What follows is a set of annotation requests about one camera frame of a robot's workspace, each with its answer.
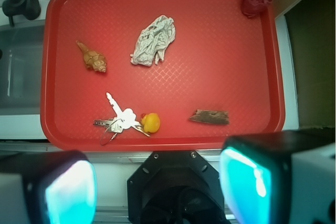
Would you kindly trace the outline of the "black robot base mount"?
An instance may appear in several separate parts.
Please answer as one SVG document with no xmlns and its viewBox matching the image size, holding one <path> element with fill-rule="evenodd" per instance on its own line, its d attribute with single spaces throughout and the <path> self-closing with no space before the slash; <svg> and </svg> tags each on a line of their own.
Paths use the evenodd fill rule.
<svg viewBox="0 0 336 224">
<path fill-rule="evenodd" d="M 229 223 L 219 172 L 197 151 L 153 152 L 127 180 L 131 223 Z"/>
</svg>

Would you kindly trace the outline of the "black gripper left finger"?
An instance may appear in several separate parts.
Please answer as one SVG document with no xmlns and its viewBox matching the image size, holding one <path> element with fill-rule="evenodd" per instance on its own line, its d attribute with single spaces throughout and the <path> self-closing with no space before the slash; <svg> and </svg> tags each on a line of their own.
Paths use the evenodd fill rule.
<svg viewBox="0 0 336 224">
<path fill-rule="evenodd" d="M 1 154 L 1 223 L 93 223 L 96 206 L 84 153 Z"/>
</svg>

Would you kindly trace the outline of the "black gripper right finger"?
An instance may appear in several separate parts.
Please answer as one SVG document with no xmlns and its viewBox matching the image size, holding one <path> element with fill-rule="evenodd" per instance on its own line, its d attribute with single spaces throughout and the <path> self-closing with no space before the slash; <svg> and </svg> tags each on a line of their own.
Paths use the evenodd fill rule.
<svg viewBox="0 0 336 224">
<path fill-rule="evenodd" d="M 335 130 L 231 136 L 219 180 L 239 223 L 335 223 Z"/>
</svg>

